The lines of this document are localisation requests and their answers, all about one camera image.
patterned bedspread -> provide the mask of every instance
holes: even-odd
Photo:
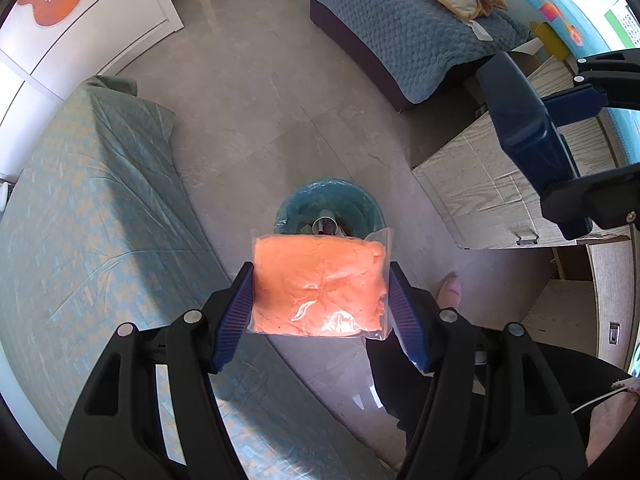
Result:
[[[451,67],[512,50],[527,37],[527,27],[500,10],[477,20],[494,38],[487,42],[436,0],[317,1],[371,49],[412,103],[428,98]]]
[[[174,114],[135,92],[119,78],[81,85],[37,143],[0,222],[0,340],[59,440],[120,323],[168,324],[228,286],[172,165]],[[249,478],[390,477],[264,336],[246,335],[212,385]],[[167,448],[180,460],[166,380],[159,390]]]

orange clay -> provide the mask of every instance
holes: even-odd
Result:
[[[255,332],[348,336],[380,330],[385,247],[358,238],[270,235],[254,251]]]

person's foot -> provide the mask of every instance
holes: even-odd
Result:
[[[462,300],[462,284],[458,280],[458,277],[452,276],[444,280],[436,299],[436,303],[440,309],[453,308],[457,310],[460,305],[460,300]]]

person's hand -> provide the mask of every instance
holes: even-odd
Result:
[[[620,392],[597,405],[591,412],[589,445],[585,452],[587,464],[593,464],[618,434],[634,410],[640,396],[631,392]]]

screw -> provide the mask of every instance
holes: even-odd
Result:
[[[441,310],[440,311],[440,319],[445,323],[453,323],[458,320],[458,314],[456,314],[455,310]]]
[[[133,325],[131,323],[123,323],[118,327],[117,332],[120,337],[126,337],[133,332]]]
[[[514,335],[516,337],[520,337],[524,334],[524,328],[519,323],[510,323],[507,327],[507,330],[509,330],[509,333],[511,335]]]
[[[197,323],[202,319],[202,313],[199,310],[190,310],[184,313],[182,319],[185,323],[193,324]]]

